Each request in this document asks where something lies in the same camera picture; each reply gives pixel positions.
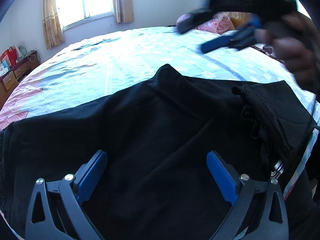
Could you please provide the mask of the right hand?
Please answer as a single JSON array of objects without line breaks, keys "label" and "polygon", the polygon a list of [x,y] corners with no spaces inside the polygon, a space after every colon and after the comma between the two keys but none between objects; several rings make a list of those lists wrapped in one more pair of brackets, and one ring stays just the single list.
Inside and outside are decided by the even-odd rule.
[{"label": "right hand", "polygon": [[284,20],[293,28],[307,30],[315,48],[310,50],[292,37],[276,38],[265,29],[255,31],[259,43],[270,45],[303,90],[319,95],[319,31],[312,20],[301,13],[287,15]]}]

